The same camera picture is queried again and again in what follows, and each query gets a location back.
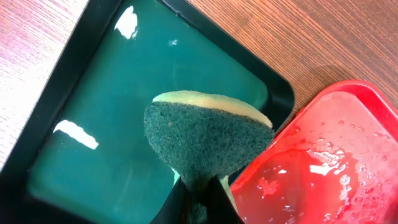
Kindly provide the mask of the green yellow sponge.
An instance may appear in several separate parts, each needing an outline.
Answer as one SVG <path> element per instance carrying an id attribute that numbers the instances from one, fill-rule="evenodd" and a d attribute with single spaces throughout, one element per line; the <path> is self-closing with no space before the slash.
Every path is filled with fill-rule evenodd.
<path id="1" fill-rule="evenodd" d="M 271 121 L 253 106 L 188 90 L 156 96 L 145 109 L 144 131 L 154 152 L 190 193 L 189 223 L 206 222 L 205 192 L 213 177 L 237 211 L 229 176 L 274 140 Z"/>

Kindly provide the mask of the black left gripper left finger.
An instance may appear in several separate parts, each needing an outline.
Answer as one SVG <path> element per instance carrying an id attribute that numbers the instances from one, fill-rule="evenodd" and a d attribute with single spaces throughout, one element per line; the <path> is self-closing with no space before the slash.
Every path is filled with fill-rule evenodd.
<path id="1" fill-rule="evenodd" d="M 189 224 L 190 193 L 181 178 L 150 224 Z"/>

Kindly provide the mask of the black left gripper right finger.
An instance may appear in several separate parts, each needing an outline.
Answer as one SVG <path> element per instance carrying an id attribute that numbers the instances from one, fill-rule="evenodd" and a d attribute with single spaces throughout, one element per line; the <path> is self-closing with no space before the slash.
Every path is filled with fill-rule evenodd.
<path id="1" fill-rule="evenodd" d="M 205 192 L 206 224 L 244 224 L 219 178 L 213 177 Z"/>

